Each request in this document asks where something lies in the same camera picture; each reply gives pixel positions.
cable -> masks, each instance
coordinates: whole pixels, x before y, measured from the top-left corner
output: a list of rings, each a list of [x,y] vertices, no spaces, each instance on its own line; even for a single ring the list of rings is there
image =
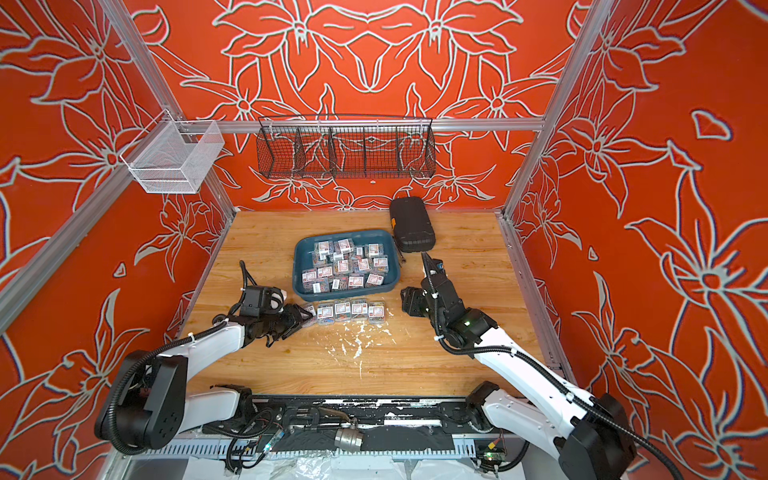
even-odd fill
[[[429,272],[429,266],[427,264],[427,253],[422,252],[422,262],[424,263],[424,273],[427,278],[427,282],[429,282],[429,288],[432,291],[432,293],[437,293],[434,284],[432,283],[432,274]],[[432,324],[432,327],[435,329],[435,334],[440,337],[442,335],[442,327],[440,326],[439,321],[437,320],[438,316],[438,301],[435,296],[434,299],[435,309],[433,310],[435,320],[432,321],[432,316],[430,316],[430,323]],[[448,353],[452,355],[477,355],[479,353],[507,353],[511,356],[514,356],[516,358],[519,358],[523,362],[527,363],[531,368],[536,370],[541,376],[543,376],[547,381],[549,381],[561,394],[564,396],[571,393],[571,390],[568,389],[565,385],[563,385],[559,380],[557,380],[547,369],[546,367],[543,367],[539,362],[537,362],[532,357],[526,355],[523,352],[515,351],[512,352],[512,348],[508,346],[503,345],[496,345],[496,346],[480,346],[480,347],[473,347],[469,349],[454,349],[451,346],[449,346],[444,338],[440,338],[438,340],[440,343],[440,346]],[[648,450],[653,456],[655,456],[659,462],[662,463],[665,467],[667,467],[667,470],[670,471],[672,474],[672,478],[674,480],[684,480],[683,475],[680,473],[680,470],[677,468],[677,466],[672,462],[672,460],[667,457],[664,452],[662,452],[660,449],[656,448],[652,443],[650,443],[645,438],[639,436],[634,430],[628,429],[623,427],[622,425],[619,425],[616,423],[609,415],[604,414],[601,410],[596,409],[593,405],[590,405],[589,403],[586,403],[584,400],[579,398],[578,396],[573,396],[573,403],[575,403],[577,406],[581,407],[586,412],[591,413],[595,418],[599,419],[601,422],[603,422],[605,425],[608,425],[619,432],[624,433],[631,439],[633,439],[638,445],[643,447],[644,449]]]
[[[261,418],[261,415],[264,413],[269,413],[270,417],[268,419]],[[224,457],[224,464],[227,466],[227,469],[231,472],[238,473],[238,470],[241,470],[244,464],[243,461],[243,453],[250,447],[255,446],[252,445],[253,442],[248,442],[248,444],[242,449],[240,452],[240,458],[237,460],[237,462],[232,458],[232,454],[234,453],[234,446],[237,443],[237,440],[239,439],[254,439],[256,437],[260,437],[261,435],[266,432],[266,430],[270,427],[270,424],[272,423],[272,418],[274,416],[274,413],[271,409],[264,409],[261,412],[258,413],[253,419],[250,421],[250,423],[246,424],[241,428],[240,430],[235,432],[230,432],[226,429],[220,429],[218,427],[213,427],[210,425],[203,425],[203,431],[207,433],[217,433],[220,435],[224,435],[226,437],[229,437],[232,439],[229,446],[227,447],[227,454]],[[257,430],[256,432],[247,433],[248,430],[251,430],[254,425],[256,425],[256,422],[262,421],[264,422],[264,426]]]
[[[226,325],[227,322],[219,322],[217,325],[212,326],[208,330],[204,330],[203,332],[195,334],[194,338],[196,340],[203,339],[223,329]],[[104,420],[107,423],[107,434],[109,436],[109,440],[112,443],[112,446],[114,446],[118,452],[125,455],[139,455],[140,453],[147,451],[146,448],[129,445],[120,438],[120,432],[118,430],[117,408],[118,403],[120,402],[120,398],[122,397],[123,390],[125,390],[125,387],[127,387],[128,383],[131,381],[131,379],[134,378],[134,375],[136,375],[139,369],[144,368],[147,363],[154,357],[160,355],[162,352],[176,348],[178,346],[182,346],[191,341],[192,337],[185,336],[184,338],[166,343],[165,345],[144,354],[144,356],[142,356],[136,363],[128,367],[125,375],[123,375],[122,378],[120,378],[120,380],[116,383],[117,387],[115,388],[114,394],[107,404],[107,411],[105,413]]]
[[[526,440],[523,444],[523,448],[520,449],[520,452],[517,454],[516,457],[514,457],[507,465],[500,465],[498,467],[498,470],[500,472],[506,472],[508,470],[512,470],[514,467],[518,466],[520,462],[522,462],[523,457],[525,457],[525,453],[528,451],[528,447],[531,446],[531,443]],[[482,460],[480,461],[480,468],[483,470],[486,470],[487,472],[494,472],[495,471],[495,465],[491,465],[489,463],[485,463]]]

plastic sheet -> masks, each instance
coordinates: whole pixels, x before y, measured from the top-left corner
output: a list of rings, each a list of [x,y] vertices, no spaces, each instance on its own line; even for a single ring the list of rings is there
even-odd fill
[[[500,472],[499,480],[525,480],[523,465],[509,472]],[[485,480],[496,478],[491,472],[481,474],[471,466],[457,460],[420,460],[411,474],[411,480]]]
[[[522,465],[502,472],[500,480],[525,480]],[[228,480],[238,478],[224,469],[221,460],[191,458],[183,480]],[[312,456],[261,462],[244,470],[239,480],[406,480],[406,464],[389,456]],[[481,474],[456,460],[420,460],[411,480],[490,480],[492,473]]]

white wire basket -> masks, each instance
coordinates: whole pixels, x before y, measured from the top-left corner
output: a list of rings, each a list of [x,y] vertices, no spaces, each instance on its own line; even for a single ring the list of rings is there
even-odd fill
[[[186,142],[172,121],[158,128],[128,170],[149,194],[196,193],[224,146],[218,124],[210,122],[197,143]]]

orange floral wallpaper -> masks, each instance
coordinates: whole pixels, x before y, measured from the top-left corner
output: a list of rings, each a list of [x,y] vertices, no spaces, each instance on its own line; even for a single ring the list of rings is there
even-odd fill
[[[587,0],[127,0],[188,118],[339,113],[431,118],[543,115]],[[251,134],[217,173],[243,209],[497,208],[531,132],[439,135],[430,180],[267,180]]]
[[[2,288],[160,108],[91,0],[3,2],[0,84]],[[176,334],[223,227],[207,187],[122,194],[0,336],[0,478],[96,478],[114,369]]]
[[[175,338],[224,222],[205,186],[115,202],[2,335],[0,478],[97,477],[116,368]]]
[[[0,289],[160,112],[97,2],[0,8]]]
[[[767,41],[764,3],[616,2],[514,215],[578,383],[687,478],[768,471]]]

wooden table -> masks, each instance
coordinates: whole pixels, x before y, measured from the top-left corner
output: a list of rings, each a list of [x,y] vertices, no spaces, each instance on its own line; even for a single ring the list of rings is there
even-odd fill
[[[429,213],[437,235],[430,251],[442,259],[466,306],[479,308],[533,356],[543,361],[515,272],[492,213]],[[289,292],[288,301],[304,303],[291,288],[293,248],[304,237],[339,231],[387,228],[389,214],[376,212],[239,212],[215,259],[213,269],[184,328],[183,335],[210,326],[240,298],[238,260],[260,285]],[[421,257],[407,253],[400,283],[385,300],[383,326],[336,323],[311,326],[287,340],[264,346],[254,340],[194,377],[189,392],[214,383],[249,386],[258,394],[466,396],[483,380],[517,394],[495,372],[467,356],[452,356],[434,341],[429,321],[400,309],[400,290],[418,286]]]

